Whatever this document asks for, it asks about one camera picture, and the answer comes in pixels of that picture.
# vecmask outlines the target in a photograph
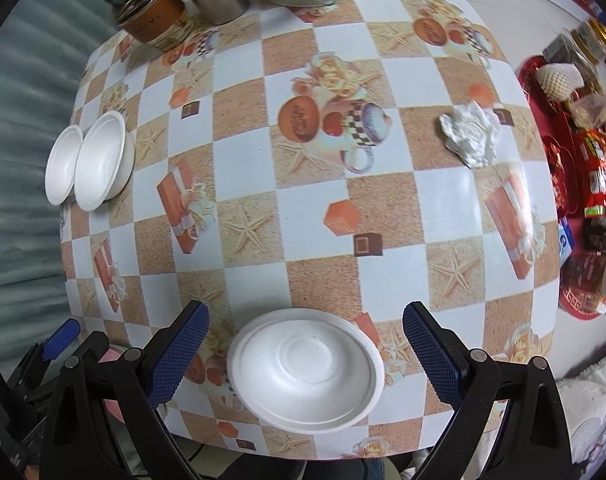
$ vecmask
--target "bowl rim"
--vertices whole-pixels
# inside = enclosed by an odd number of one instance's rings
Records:
[[[237,390],[238,380],[235,374],[240,368],[239,356],[243,351],[246,341],[254,336],[257,330],[267,325],[287,320],[316,320],[326,322],[327,324],[334,326],[335,328],[344,332],[346,335],[353,338],[354,341],[361,347],[363,353],[365,353],[366,358],[371,365],[371,370],[374,372],[372,379],[374,382],[374,388],[372,389],[371,395],[369,396],[368,402],[364,408],[356,412],[354,416],[349,418],[349,420],[329,428],[327,427],[328,424],[333,423],[331,420],[314,424],[291,423],[289,420],[272,415],[272,413],[264,409],[258,402],[245,399],[239,394]],[[259,417],[261,420],[273,425],[275,428],[301,434],[331,433],[353,426],[362,420],[363,417],[368,415],[368,413],[374,409],[376,403],[379,402],[385,381],[383,359],[381,358],[381,354],[372,340],[364,332],[362,332],[361,329],[354,326],[348,320],[337,316],[336,314],[331,314],[322,310],[315,310],[313,308],[282,308],[279,310],[273,310],[267,314],[263,314],[262,316],[253,319],[251,322],[246,324],[235,336],[228,350],[227,375],[235,394],[237,394],[239,400],[241,400],[243,405],[250,412],[254,413],[254,415]]]
[[[92,124],[89,131],[87,132],[87,135],[85,136],[85,140],[83,141],[83,145],[81,146],[81,151],[78,154],[78,162],[76,164],[76,171],[74,172],[74,180],[76,181],[76,174],[78,173],[79,165],[83,161],[82,156],[83,156],[84,151],[89,150],[89,146],[91,145],[92,140],[96,136],[96,132],[100,129],[100,127],[103,126],[103,124],[107,121],[107,119],[110,119],[110,118],[116,119],[116,121],[118,122],[118,126],[119,126],[118,132],[120,135],[119,135],[119,144],[118,144],[118,163],[114,166],[114,170],[112,171],[112,174],[110,174],[108,184],[105,187],[105,189],[101,192],[100,197],[97,200],[94,200],[92,202],[85,201],[84,197],[82,195],[79,195],[78,189],[77,189],[76,202],[78,203],[79,207],[84,211],[88,211],[88,212],[94,211],[100,204],[103,203],[103,201],[105,200],[105,197],[110,192],[110,189],[112,189],[112,185],[114,184],[114,180],[116,179],[116,174],[118,173],[118,168],[120,167],[120,163],[123,159],[123,152],[125,149],[125,136],[127,134],[126,127],[125,127],[125,118],[123,118],[123,115],[120,114],[119,112],[117,112],[115,110],[110,110],[109,112],[105,112],[96,121],[94,121],[94,124]]]
[[[49,150],[48,163],[45,166],[45,195],[51,205],[61,205],[63,202],[65,202],[65,199],[69,196],[72,191],[72,188],[74,187],[74,181],[76,180],[76,167],[74,167],[74,173],[72,174],[71,179],[65,187],[66,191],[62,193],[61,197],[52,197],[51,187],[48,186],[48,175],[51,177],[52,171],[54,171],[53,165],[54,161],[56,160],[56,156],[60,151],[61,143],[63,142],[63,139],[69,137],[72,134],[76,134],[78,139],[80,139],[80,142],[78,143],[78,149],[76,150],[76,160],[74,161],[74,164],[76,164],[76,161],[78,160],[78,155],[81,152],[81,148],[83,148],[83,130],[77,124],[70,124],[61,133],[59,133],[58,137],[54,141],[54,144],[52,145],[51,150]]]

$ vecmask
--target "blue textured pad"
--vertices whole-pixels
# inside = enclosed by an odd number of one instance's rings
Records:
[[[415,305],[416,303],[410,303],[403,311],[403,332],[419,358],[439,400],[456,410],[463,401],[459,389],[461,369],[443,348],[435,334],[436,330],[442,330],[441,327],[421,303],[419,305],[424,312],[419,313]],[[424,319],[426,315],[431,318],[432,328],[429,326],[429,320]]]
[[[43,361],[56,359],[80,333],[81,324],[76,319],[65,321],[43,345]]]
[[[172,399],[208,329],[208,307],[199,303],[150,370],[147,400],[151,406]]]

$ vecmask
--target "blue gripper pad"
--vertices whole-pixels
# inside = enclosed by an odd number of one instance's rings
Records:
[[[56,329],[50,338],[43,344],[43,361],[56,359],[70,343],[81,333],[81,324],[76,319],[68,319]]]
[[[464,395],[461,383],[469,369],[465,345],[454,332],[441,328],[420,301],[403,311],[403,332],[439,400],[458,409]]]
[[[162,341],[157,340],[162,348],[150,352],[159,351],[149,370],[147,400],[152,407],[172,399],[208,329],[208,307],[200,301],[190,301],[172,325],[164,329]],[[155,343],[154,338],[145,347],[146,354],[152,343]]]

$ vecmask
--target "gray green curtain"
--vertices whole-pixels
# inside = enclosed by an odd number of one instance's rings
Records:
[[[0,30],[0,369],[69,314],[49,150],[89,55],[112,34],[104,0],[20,0]]]

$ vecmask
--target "table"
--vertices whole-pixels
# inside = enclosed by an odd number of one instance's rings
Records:
[[[527,362],[552,342],[557,218],[534,118],[465,0],[251,2],[227,25],[196,20],[174,52],[120,32],[90,56],[72,122],[121,111],[136,160],[109,203],[62,207],[72,315],[84,336],[142,347],[189,300],[209,306],[167,405],[173,433],[310,460],[432,446],[452,412],[402,334],[406,304],[498,359]],[[508,112],[481,170],[444,147],[437,122],[471,99]],[[353,321],[381,351],[384,392],[355,426],[286,433],[230,388],[236,331],[292,306]]]

